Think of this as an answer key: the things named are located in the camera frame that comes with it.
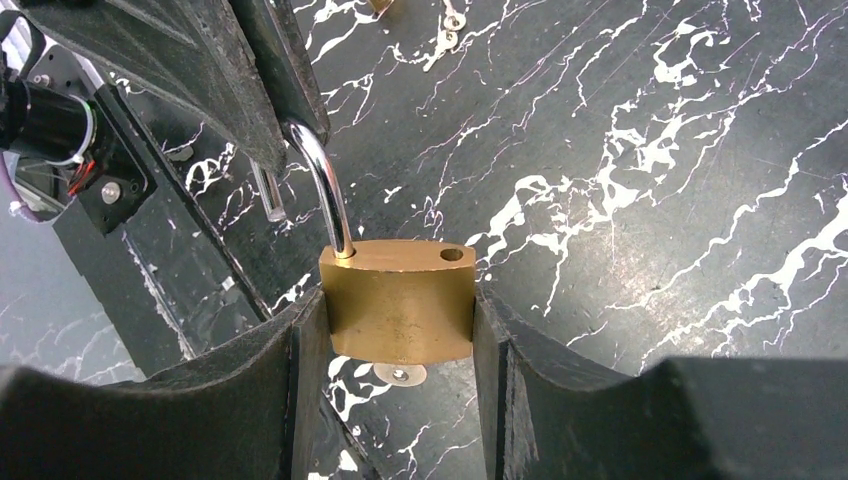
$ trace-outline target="padlock body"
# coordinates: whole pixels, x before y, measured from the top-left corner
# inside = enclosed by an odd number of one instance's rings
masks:
[[[474,249],[417,240],[354,242],[320,259],[333,349],[375,363],[428,365],[471,355]]]

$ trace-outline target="metal washer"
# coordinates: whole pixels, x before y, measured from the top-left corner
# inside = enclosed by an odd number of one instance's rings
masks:
[[[374,374],[380,380],[397,387],[415,387],[427,380],[427,369],[424,365],[375,363]]]

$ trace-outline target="metal rod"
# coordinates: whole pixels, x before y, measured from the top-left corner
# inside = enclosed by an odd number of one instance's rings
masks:
[[[330,234],[330,245],[336,258],[353,256],[353,240],[350,237],[350,227],[344,209],[344,196],[336,178],[336,172],[330,164],[327,152],[321,141],[305,124],[298,120],[287,119],[281,123],[283,137],[306,159],[318,196],[321,200],[321,210]]]
[[[280,194],[280,186],[273,173],[260,167],[253,160],[250,161],[253,176],[256,177],[256,187],[259,189],[259,198],[262,199],[262,207],[265,208],[265,216],[269,222],[282,222],[286,219],[286,209],[283,206],[283,196]]]

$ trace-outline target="shackle hole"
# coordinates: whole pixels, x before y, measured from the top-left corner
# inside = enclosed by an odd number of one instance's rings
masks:
[[[458,262],[462,260],[463,255],[462,250],[458,248],[446,248],[439,254],[439,256],[442,257],[442,260],[448,262]]]

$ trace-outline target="red wire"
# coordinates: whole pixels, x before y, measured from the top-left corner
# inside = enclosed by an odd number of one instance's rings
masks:
[[[85,186],[87,179],[92,170],[94,170],[95,166],[96,164],[94,161],[89,160],[77,167],[77,171],[74,172],[73,177],[75,180],[68,186],[68,195],[76,195]]]

